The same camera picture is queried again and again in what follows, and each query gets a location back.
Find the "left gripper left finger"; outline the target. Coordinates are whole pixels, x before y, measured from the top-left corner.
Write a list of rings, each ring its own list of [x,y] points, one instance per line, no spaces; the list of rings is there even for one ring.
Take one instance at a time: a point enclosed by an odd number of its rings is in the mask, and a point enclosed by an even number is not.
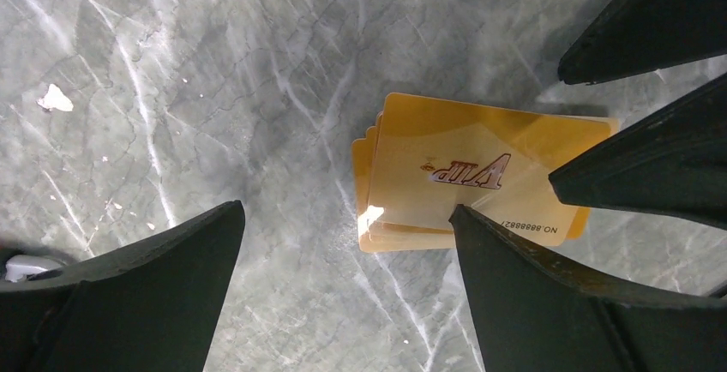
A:
[[[4,371],[201,371],[243,240],[228,201],[103,255],[1,284]]]

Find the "gold credit card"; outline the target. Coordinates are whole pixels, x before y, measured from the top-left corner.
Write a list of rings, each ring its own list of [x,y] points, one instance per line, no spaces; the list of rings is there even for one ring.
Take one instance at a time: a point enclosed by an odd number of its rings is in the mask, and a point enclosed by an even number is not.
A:
[[[561,203],[548,176],[620,126],[613,117],[390,93],[351,144],[359,248],[451,249],[458,205],[543,246],[574,240],[590,211]]]

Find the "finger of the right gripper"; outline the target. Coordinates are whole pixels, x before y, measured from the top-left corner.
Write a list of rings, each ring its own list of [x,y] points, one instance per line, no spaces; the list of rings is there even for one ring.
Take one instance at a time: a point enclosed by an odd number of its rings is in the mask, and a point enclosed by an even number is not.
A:
[[[568,205],[726,226],[726,77],[693,90],[549,175]]]
[[[560,59],[569,85],[602,83],[726,52],[726,0],[611,0]]]

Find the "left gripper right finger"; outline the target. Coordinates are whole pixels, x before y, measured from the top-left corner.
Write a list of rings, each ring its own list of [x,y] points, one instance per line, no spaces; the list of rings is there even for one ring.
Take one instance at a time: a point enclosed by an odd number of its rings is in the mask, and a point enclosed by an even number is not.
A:
[[[725,370],[725,300],[611,276],[463,205],[450,223],[488,371]]]

